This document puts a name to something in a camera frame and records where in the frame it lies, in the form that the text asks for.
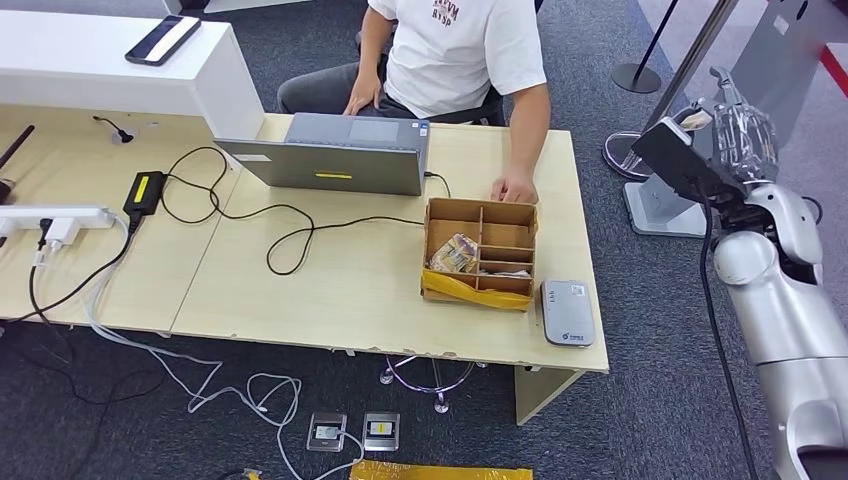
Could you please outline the person's left hand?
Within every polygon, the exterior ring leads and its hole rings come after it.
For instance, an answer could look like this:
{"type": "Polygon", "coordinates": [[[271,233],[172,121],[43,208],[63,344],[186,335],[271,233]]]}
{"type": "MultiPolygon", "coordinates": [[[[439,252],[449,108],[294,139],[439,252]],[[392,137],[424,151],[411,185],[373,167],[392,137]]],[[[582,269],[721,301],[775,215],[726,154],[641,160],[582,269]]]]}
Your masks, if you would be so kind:
{"type": "Polygon", "coordinates": [[[536,204],[539,201],[533,177],[523,173],[508,173],[492,184],[491,201],[536,204]]]}

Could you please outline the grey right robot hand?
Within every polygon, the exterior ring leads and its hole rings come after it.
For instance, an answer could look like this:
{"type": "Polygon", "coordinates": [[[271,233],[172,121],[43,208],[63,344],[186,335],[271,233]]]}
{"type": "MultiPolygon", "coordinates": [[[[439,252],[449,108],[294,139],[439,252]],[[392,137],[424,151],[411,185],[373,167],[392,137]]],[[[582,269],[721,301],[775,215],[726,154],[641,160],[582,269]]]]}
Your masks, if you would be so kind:
{"type": "Polygon", "coordinates": [[[770,117],[748,102],[724,67],[712,67],[719,100],[701,98],[696,112],[684,120],[693,145],[715,172],[745,190],[774,183],[779,171],[775,127],[770,117]]]}

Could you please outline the person's right hand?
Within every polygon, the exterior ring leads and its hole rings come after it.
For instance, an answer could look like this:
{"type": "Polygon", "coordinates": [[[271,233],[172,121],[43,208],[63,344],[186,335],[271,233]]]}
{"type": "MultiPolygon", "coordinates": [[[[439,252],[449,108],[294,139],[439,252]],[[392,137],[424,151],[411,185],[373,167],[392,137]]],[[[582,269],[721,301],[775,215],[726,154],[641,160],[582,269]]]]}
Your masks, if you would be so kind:
{"type": "Polygon", "coordinates": [[[363,108],[379,106],[381,81],[376,73],[360,73],[357,75],[350,93],[344,115],[357,115],[363,108]]]}

